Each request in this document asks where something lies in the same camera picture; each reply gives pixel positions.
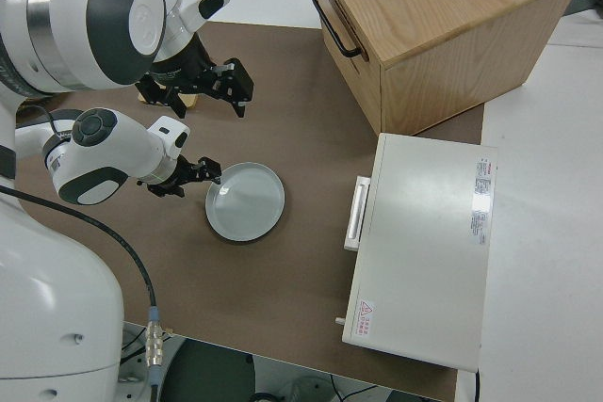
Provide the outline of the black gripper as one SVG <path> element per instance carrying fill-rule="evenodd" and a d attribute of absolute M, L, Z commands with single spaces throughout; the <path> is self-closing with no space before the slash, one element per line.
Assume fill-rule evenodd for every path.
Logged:
<path fill-rule="evenodd" d="M 191 163 L 180 155 L 172 175 L 164 182 L 157 185 L 147 185 L 147 189 L 159 198 L 173 195 L 179 198 L 185 197 L 182 185 L 192 182 L 210 181 L 221 184 L 220 163 L 204 156 L 197 163 Z"/>
<path fill-rule="evenodd" d="M 187 106 L 177 90 L 185 94 L 208 94 L 215 99 L 227 99 L 239 118 L 245 115 L 246 105 L 253 99 L 253 80 L 241 61 L 230 58 L 225 62 L 226 86 L 222 86 L 213 62 L 199 37 L 192 37 L 176 55 L 155 62 L 149 74 L 136 84 L 142 101 L 147 105 L 169 107 L 179 119 L 187 113 Z"/>

